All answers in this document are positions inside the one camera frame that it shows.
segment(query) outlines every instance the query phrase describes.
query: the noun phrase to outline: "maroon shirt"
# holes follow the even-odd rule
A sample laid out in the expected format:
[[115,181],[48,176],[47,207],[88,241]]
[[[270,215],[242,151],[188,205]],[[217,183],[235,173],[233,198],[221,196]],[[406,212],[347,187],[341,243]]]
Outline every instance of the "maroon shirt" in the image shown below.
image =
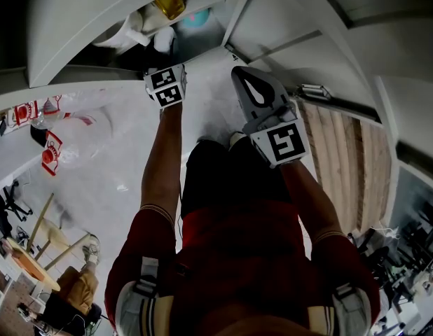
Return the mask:
[[332,306],[335,288],[347,282],[366,292],[373,321],[380,311],[378,287],[346,237],[323,238],[306,258],[291,204],[255,200],[200,209],[184,219],[183,232],[176,255],[174,230],[162,214],[142,209],[135,216],[106,287],[114,326],[118,295],[138,280],[142,256],[159,259],[160,296],[174,295],[172,334],[192,332],[206,313],[235,300],[308,328],[307,308]]

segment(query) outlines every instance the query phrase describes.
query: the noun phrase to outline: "shoe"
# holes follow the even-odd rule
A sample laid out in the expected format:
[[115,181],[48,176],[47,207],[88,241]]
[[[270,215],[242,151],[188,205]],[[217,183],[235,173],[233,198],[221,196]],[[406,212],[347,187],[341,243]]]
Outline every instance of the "shoe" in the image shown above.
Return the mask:
[[99,240],[91,234],[89,238],[89,244],[83,246],[84,261],[91,262],[94,264],[99,263]]
[[231,139],[229,140],[229,150],[231,150],[232,147],[234,147],[234,145],[241,140],[241,138],[245,138],[247,137],[246,134],[244,134],[243,132],[234,132],[231,136]]

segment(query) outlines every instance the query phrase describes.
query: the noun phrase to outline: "chair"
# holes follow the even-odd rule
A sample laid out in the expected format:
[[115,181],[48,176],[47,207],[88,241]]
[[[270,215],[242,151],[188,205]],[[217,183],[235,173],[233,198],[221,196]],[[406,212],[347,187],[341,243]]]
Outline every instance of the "chair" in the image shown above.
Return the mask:
[[19,182],[14,181],[13,185],[11,186],[11,190],[9,193],[6,190],[6,188],[4,188],[4,193],[5,193],[5,197],[6,197],[5,209],[12,211],[19,218],[19,220],[23,222],[23,221],[27,221],[27,216],[32,215],[33,211],[31,209],[29,211],[25,211],[15,203],[14,189],[15,189],[15,187],[18,187],[18,186],[19,186]]
[[0,195],[0,231],[5,238],[11,236],[11,230],[13,227],[8,222],[8,213],[5,211],[5,201]]
[[92,303],[92,307],[87,315],[82,314],[69,303],[59,297],[57,293],[52,293],[47,300],[46,308],[39,319],[45,321],[50,326],[71,333],[80,335],[91,323],[96,324],[102,315],[101,308]]

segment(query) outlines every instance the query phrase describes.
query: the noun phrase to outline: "office chair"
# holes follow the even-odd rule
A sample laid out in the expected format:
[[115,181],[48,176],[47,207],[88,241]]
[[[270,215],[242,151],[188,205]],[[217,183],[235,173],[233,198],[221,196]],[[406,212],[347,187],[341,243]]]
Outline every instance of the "office chair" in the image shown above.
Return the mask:
[[8,191],[6,190],[6,188],[4,188],[4,193],[5,193],[5,197],[6,197],[5,209],[12,211],[19,218],[20,221],[27,221],[27,216],[32,215],[33,211],[31,209],[29,209],[28,211],[25,211],[15,203],[14,188],[18,187],[18,186],[19,186],[19,182],[14,181],[13,185],[11,186],[11,190],[10,190],[9,194],[8,194]]
[[0,195],[0,231],[5,238],[11,236],[13,227],[8,222],[8,213],[5,211],[5,201]]

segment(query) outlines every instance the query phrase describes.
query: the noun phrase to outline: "white floor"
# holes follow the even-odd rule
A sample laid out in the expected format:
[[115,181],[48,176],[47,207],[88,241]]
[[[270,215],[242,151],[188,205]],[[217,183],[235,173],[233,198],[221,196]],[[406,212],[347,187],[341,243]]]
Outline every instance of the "white floor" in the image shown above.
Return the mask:
[[[231,69],[243,64],[227,50],[219,48],[200,60],[186,65],[188,85],[183,114],[183,162],[201,135],[211,135],[227,141],[230,134],[241,130],[245,121],[231,82]],[[20,201],[34,211],[22,228],[31,234],[37,216],[51,194],[55,201],[46,214],[73,243],[87,230],[97,235],[102,243],[102,259],[97,268],[99,288],[95,296],[104,310],[104,289],[112,263],[118,255],[140,202],[140,183],[158,125],[159,112],[144,90],[126,91],[120,101],[106,108],[111,115],[114,138],[93,160],[81,168],[62,170],[56,177],[49,176],[40,165],[32,167],[20,178]],[[305,165],[314,173],[312,158],[304,158]],[[185,167],[181,176],[185,179]],[[10,213],[10,222],[17,218]],[[177,250],[181,248],[177,223]],[[311,243],[304,231],[309,254]],[[39,246],[45,240],[36,239]],[[58,252],[49,247],[41,258],[45,265]],[[50,273],[57,278],[72,265],[83,266],[81,248],[62,260]]]

